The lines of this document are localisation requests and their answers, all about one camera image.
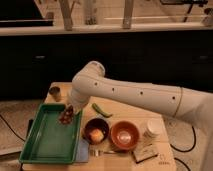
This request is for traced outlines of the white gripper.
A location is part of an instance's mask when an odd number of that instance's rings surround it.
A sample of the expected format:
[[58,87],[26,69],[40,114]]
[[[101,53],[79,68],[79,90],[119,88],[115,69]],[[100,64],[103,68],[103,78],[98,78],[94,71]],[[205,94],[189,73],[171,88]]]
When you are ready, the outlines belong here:
[[88,99],[69,94],[67,102],[73,107],[74,113],[79,113],[88,104]]

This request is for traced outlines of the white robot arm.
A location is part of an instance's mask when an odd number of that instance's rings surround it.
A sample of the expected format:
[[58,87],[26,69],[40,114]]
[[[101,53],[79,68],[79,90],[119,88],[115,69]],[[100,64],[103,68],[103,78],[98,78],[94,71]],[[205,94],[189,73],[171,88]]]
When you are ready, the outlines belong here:
[[213,93],[108,79],[104,66],[98,61],[90,61],[73,77],[68,102],[78,113],[91,96],[143,108],[196,126],[207,136],[200,171],[213,169]]

